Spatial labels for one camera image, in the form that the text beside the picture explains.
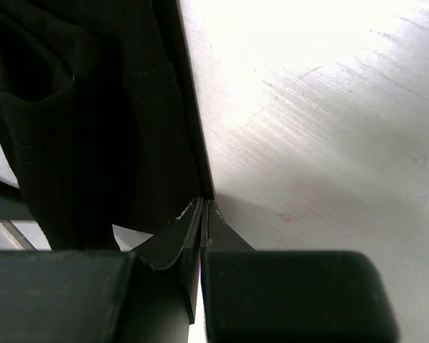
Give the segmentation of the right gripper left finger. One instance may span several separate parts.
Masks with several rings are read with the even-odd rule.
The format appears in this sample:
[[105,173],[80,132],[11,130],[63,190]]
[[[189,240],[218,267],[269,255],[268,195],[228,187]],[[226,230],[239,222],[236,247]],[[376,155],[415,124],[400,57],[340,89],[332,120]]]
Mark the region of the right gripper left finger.
[[203,207],[204,199],[194,198],[167,228],[130,251],[154,272],[176,269],[174,279],[182,291],[190,324],[194,324],[197,308]]

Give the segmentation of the aluminium frame rail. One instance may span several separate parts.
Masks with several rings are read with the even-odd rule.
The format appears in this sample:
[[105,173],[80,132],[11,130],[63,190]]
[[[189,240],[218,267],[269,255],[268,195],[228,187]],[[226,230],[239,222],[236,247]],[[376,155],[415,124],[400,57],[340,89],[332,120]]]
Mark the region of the aluminium frame rail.
[[35,224],[19,190],[0,181],[0,250],[37,250],[26,232]]

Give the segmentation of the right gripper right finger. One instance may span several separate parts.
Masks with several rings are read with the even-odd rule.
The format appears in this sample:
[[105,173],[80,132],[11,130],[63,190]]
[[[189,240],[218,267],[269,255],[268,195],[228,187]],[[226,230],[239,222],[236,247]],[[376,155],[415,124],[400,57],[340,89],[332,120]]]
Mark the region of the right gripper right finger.
[[204,202],[200,238],[201,257],[210,252],[254,252],[226,221],[215,200]]

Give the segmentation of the black skirt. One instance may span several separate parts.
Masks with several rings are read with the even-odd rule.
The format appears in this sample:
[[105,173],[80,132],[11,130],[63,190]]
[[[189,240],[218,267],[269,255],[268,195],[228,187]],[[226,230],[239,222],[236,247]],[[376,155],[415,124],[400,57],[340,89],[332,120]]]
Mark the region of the black skirt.
[[176,1],[0,1],[0,146],[50,247],[213,196]]

